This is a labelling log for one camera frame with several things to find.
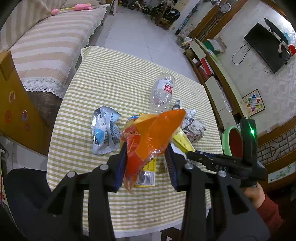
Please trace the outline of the person's right hand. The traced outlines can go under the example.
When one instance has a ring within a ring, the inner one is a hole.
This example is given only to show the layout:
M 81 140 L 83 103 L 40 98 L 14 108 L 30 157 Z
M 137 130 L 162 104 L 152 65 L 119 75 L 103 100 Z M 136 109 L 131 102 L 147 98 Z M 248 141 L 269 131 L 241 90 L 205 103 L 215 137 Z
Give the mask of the person's right hand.
M 250 198 L 252 204 L 256 209 L 265 201 L 265 193 L 262 186 L 257 183 L 255 187 L 247 187 L 243 189 L 243 193 Z

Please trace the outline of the red sleeve right forearm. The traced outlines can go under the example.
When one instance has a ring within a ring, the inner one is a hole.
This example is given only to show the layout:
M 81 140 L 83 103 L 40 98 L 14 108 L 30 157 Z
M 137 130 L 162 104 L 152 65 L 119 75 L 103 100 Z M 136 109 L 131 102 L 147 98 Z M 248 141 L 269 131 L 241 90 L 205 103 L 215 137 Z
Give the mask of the red sleeve right forearm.
M 266 195 L 264 202 L 256 210 L 268 227 L 270 235 L 273 236 L 284 223 L 280 216 L 278 205 Z

